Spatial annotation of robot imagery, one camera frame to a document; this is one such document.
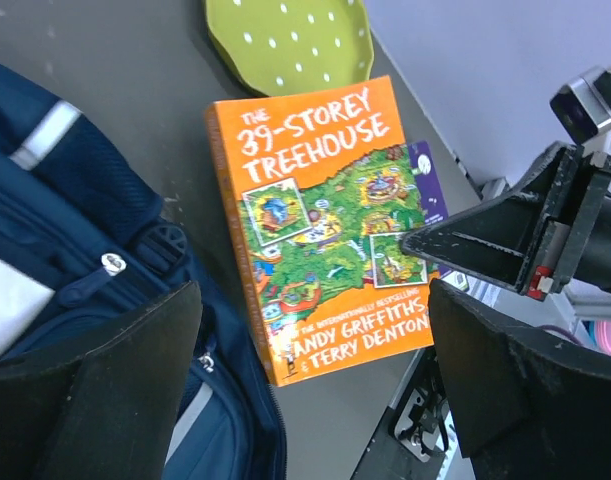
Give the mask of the navy blue student backpack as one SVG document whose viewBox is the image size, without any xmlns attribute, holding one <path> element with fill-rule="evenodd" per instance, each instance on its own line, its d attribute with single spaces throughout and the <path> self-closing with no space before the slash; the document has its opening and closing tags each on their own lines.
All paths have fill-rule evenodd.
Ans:
<svg viewBox="0 0 611 480">
<path fill-rule="evenodd" d="M 247 323 L 162 207 L 79 109 L 0 64 L 0 363 L 195 283 L 201 321 L 159 479 L 282 479 L 285 429 Z"/>
</svg>

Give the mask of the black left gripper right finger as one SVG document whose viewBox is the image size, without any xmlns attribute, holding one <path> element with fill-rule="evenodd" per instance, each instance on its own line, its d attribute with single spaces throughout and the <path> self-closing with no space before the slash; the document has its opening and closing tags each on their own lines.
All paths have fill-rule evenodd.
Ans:
<svg viewBox="0 0 611 480">
<path fill-rule="evenodd" d="M 434 347 L 478 479 L 611 479 L 611 357 L 430 284 Z"/>
</svg>

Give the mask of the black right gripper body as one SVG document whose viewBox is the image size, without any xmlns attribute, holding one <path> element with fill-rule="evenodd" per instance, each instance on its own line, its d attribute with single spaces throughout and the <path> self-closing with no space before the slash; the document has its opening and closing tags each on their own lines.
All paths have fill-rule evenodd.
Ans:
<svg viewBox="0 0 611 480">
<path fill-rule="evenodd" d="M 581 160 L 571 183 L 572 198 L 559 219 L 550 218 L 539 246 L 526 295 L 542 301 L 573 280 L 611 294 L 611 155 Z"/>
</svg>

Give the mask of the orange 39-Storey Treehouse book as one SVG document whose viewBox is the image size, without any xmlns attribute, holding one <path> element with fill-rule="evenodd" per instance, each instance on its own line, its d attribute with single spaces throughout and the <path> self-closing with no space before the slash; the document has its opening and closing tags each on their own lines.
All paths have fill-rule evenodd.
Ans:
<svg viewBox="0 0 611 480">
<path fill-rule="evenodd" d="M 435 264 L 392 81 L 225 100 L 206 110 L 257 349 L 286 386 L 433 342 Z"/>
</svg>

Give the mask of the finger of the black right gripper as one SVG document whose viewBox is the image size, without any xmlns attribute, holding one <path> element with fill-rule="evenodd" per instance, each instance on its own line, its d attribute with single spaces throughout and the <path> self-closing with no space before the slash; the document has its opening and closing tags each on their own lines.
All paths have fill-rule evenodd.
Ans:
<svg viewBox="0 0 611 480">
<path fill-rule="evenodd" d="M 525 293 L 548 222 L 565 195 L 565 144 L 556 141 L 501 195 L 405 233 L 401 251 Z"/>
</svg>

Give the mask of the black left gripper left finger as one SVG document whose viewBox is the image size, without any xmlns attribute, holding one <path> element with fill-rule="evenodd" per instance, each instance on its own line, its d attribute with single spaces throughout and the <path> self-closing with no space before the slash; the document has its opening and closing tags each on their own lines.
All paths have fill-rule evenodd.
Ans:
<svg viewBox="0 0 611 480">
<path fill-rule="evenodd" d="M 187 283 L 0 363 L 0 479 L 159 479 L 201 321 Z"/>
</svg>

